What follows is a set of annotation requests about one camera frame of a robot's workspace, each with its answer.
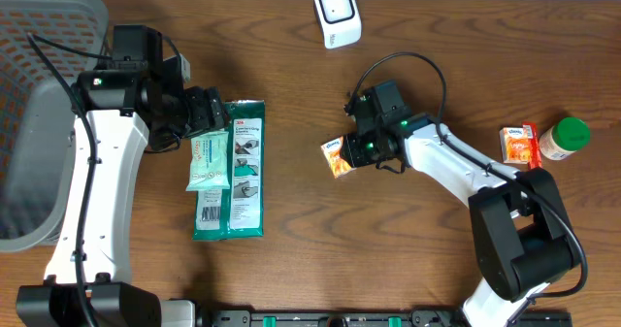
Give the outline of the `orange Kleenex tissue box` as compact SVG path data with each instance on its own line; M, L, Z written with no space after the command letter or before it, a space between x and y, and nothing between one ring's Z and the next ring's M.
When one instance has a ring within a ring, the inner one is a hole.
M341 156L343 137L335 138L323 144L321 150L335 179L354 170L354 167Z

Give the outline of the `light teal wipes pack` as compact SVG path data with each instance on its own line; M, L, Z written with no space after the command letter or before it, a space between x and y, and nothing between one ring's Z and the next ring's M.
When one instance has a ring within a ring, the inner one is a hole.
M230 186L227 166L228 137L227 131L217 130L191 139L192 160L186 191L226 189Z

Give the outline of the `green 3M gloves pack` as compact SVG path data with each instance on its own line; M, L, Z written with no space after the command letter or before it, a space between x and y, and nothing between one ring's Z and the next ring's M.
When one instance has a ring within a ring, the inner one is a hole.
M192 191L196 194L195 241L261 237L263 231L263 152L265 103L228 102L226 189Z

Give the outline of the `narrow orange tissue box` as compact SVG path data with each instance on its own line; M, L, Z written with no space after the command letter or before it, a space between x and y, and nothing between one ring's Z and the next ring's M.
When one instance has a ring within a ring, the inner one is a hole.
M524 128L505 127L499 136L505 163L527 164L530 161L530 141Z

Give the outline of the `red sachet stick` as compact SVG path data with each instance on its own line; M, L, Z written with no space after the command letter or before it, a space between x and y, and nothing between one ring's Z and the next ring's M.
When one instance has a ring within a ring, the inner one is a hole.
M527 139L530 144L530 158L528 161L528 167L530 170L535 168L541 168L541 155L539 150L538 130L536 125L531 121L523 121L522 127L527 135Z

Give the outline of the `green lid Knorr jar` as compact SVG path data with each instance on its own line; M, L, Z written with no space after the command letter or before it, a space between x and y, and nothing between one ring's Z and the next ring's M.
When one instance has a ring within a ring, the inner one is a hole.
M576 117L566 117L539 138L540 153L550 160L563 160L590 143L588 125Z

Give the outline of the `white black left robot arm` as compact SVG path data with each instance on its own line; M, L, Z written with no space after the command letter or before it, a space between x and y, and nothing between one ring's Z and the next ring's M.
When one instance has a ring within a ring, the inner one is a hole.
M64 83L76 120L73 174L60 237L43 282L23 285L16 314L27 326L207 326L188 299L163 300L132 284L130 223L141 159L183 140L222 132L218 91L186 87L170 38L144 25L114 28L112 50Z

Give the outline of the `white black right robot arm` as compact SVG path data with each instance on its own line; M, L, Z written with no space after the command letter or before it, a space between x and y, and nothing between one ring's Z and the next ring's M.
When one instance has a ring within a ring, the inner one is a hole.
M398 159L447 189L470 211L482 280L455 312L438 312L452 326L568 326L567 317L532 314L536 300L575 267L584 267L559 189L542 168L521 172L499 164L454 137L429 114L415 114L397 85L384 82L345 105L356 130L337 155L351 168L383 169Z

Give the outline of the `white barcode scanner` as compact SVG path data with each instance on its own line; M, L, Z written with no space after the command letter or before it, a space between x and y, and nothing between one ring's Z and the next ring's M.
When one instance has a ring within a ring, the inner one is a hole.
M357 43L362 35L362 20L356 0L313 0L326 49Z

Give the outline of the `grey plastic shopping basket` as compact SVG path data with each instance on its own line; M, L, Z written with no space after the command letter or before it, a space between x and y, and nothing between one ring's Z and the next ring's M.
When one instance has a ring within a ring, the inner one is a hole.
M1 0L1 249L58 240L75 148L71 103L27 36L66 82L92 69L109 14L101 0Z

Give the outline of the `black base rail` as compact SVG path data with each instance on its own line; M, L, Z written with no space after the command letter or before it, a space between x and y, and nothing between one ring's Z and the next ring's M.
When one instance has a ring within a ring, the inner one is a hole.
M204 313L197 326L211 327L467 327L457 311L417 310L409 312L252 312Z

